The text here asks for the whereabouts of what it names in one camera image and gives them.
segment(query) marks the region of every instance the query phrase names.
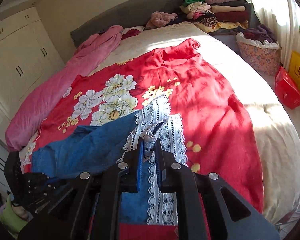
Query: metal rivet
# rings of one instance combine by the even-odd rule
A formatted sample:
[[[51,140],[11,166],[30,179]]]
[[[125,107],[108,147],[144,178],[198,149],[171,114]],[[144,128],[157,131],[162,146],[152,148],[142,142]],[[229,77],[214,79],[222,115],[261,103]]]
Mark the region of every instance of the metal rivet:
[[[127,164],[127,163],[123,163],[123,162],[122,162],[122,163],[119,163],[119,164],[118,164],[118,168],[119,168],[119,169],[122,169],[122,170],[123,170],[123,169],[126,169],[126,168],[128,168],[128,164]]]
[[[80,179],[88,179],[89,177],[90,177],[90,173],[86,171],[80,174]]]
[[[211,172],[211,173],[209,173],[209,178],[210,178],[210,179],[216,180],[216,179],[219,178],[219,176],[218,176],[218,174],[216,174],[216,173],[214,173],[214,172]]]
[[[180,163],[172,163],[171,164],[171,168],[178,170],[181,168],[181,164]]]

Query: gray headboard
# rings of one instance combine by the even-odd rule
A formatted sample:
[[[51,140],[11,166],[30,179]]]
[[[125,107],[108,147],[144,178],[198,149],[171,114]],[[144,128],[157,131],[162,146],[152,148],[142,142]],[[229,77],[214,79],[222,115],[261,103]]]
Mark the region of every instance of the gray headboard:
[[[173,13],[182,3],[183,0],[129,0],[92,18],[70,32],[70,35],[77,48],[91,35],[105,31],[112,25],[121,25],[123,28],[145,25],[153,12]]]

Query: sheer curtain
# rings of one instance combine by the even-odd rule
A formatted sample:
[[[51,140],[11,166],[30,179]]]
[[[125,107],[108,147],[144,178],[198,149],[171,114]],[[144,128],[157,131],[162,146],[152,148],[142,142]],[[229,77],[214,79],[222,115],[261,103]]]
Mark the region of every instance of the sheer curtain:
[[[275,34],[280,46],[281,62],[288,70],[292,50],[298,46],[299,24],[294,0],[246,0],[253,3],[260,22]]]

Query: red paper bag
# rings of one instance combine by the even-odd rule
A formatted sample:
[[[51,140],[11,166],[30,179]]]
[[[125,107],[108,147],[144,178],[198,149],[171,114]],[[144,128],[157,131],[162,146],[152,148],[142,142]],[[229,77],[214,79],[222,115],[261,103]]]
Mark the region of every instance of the red paper bag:
[[[300,106],[300,91],[283,67],[280,67],[275,76],[274,93],[279,101],[287,107],[294,109]]]

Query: logo on red bag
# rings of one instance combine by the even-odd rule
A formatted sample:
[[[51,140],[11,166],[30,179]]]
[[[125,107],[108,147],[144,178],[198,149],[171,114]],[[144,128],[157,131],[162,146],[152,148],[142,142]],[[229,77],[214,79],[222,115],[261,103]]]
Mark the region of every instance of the logo on red bag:
[[[295,66],[294,73],[300,78],[300,66]]]

